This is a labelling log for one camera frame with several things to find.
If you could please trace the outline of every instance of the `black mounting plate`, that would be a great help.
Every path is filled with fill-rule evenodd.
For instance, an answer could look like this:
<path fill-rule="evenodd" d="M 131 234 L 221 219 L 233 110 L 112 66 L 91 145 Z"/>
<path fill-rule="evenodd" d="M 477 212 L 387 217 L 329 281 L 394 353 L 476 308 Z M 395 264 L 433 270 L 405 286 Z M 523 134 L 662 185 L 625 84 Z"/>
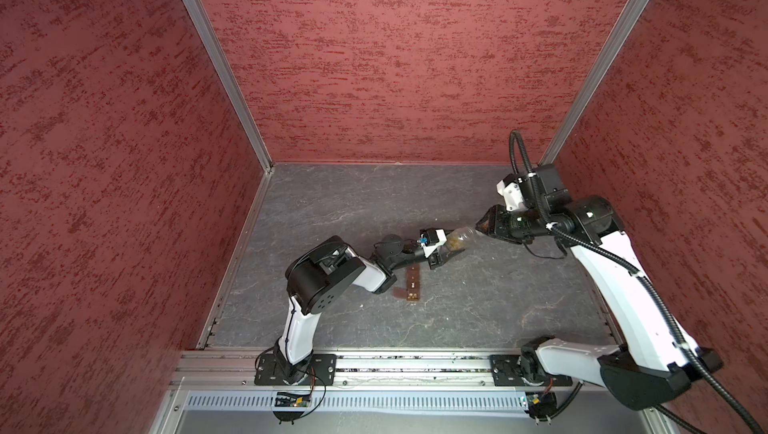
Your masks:
<path fill-rule="evenodd" d="M 494 354 L 490 356 L 491 374 L 493 374 L 493 384 L 497 387 L 538 387 L 532 386 L 520 377 L 518 371 L 518 359 L 520 356 L 507 354 Z M 573 380 L 569 376 L 552 376 L 552 387 L 572 386 Z M 549 386 L 549 380 L 543 382 L 540 387 L 546 389 Z"/>
<path fill-rule="evenodd" d="M 326 386 L 333 385 L 333 377 L 336 374 L 336 355 L 335 354 L 312 354 L 308 370 L 312 369 L 315 376 L 319 377 Z M 310 376 L 304 376 L 294 386 L 308 386 Z M 274 354 L 264 354 L 259 358 L 259 364 L 256 366 L 256 375 L 254 377 L 255 386 L 288 386 L 285 382 L 283 371 L 275 362 Z M 317 382 L 316 387 L 322 386 L 322 382 Z"/>

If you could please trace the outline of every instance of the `dark marbled floor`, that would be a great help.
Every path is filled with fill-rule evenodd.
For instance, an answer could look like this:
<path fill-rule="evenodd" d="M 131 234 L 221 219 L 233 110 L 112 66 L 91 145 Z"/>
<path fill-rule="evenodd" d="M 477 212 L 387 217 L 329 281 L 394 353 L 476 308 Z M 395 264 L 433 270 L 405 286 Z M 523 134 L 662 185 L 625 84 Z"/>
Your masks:
<path fill-rule="evenodd" d="M 385 234 L 474 226 L 503 199 L 504 166 L 280 164 L 236 274 L 213 346 L 269 346 L 283 331 L 285 269 L 338 234 L 360 255 Z M 539 254 L 558 254 L 550 239 Z M 450 264 L 421 268 L 422 299 L 351 286 L 322 314 L 315 348 L 512 348 L 552 334 L 607 343 L 604 320 L 576 259 L 543 260 L 484 237 Z M 398 272 L 404 286 L 405 271 Z"/>

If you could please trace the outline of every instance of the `red wallpaper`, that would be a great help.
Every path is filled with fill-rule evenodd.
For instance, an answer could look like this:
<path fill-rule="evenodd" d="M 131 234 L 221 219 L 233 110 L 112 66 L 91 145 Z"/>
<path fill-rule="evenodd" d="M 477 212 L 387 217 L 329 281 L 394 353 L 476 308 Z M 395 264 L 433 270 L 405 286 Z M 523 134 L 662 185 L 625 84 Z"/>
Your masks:
<path fill-rule="evenodd" d="M 0 431 L 144 432 L 259 165 L 181 0 L 0 21 Z"/>
<path fill-rule="evenodd" d="M 275 160 L 503 163 L 560 125 L 627 0 L 203 0 Z"/>
<path fill-rule="evenodd" d="M 768 0 L 651 0 L 560 154 L 610 199 L 673 313 L 768 426 Z M 698 386 L 675 403 L 742 428 Z"/>

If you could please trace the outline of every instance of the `red wall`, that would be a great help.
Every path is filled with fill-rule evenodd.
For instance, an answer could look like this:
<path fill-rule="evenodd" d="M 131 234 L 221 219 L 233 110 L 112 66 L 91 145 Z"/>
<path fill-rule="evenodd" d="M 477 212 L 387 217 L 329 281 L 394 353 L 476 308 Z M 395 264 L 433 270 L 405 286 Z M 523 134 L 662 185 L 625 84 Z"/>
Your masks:
<path fill-rule="evenodd" d="M 627 0 L 203 0 L 275 160 L 540 156 Z"/>
<path fill-rule="evenodd" d="M 0 21 L 0 431 L 144 432 L 259 165 L 181 0 Z"/>
<path fill-rule="evenodd" d="M 558 158 L 610 199 L 717 377 L 768 426 L 768 0 L 651 0 Z M 708 386 L 675 407 L 741 429 Z"/>

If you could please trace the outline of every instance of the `brown rectangular object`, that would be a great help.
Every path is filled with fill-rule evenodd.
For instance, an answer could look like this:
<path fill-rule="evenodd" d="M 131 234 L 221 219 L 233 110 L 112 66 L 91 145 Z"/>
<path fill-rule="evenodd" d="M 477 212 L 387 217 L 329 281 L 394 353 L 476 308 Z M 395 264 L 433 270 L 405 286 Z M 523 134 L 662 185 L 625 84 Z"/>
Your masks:
<path fill-rule="evenodd" d="M 406 271 L 406 292 L 408 300 L 419 300 L 421 298 L 421 275 L 418 271 L 418 264 L 408 266 Z"/>

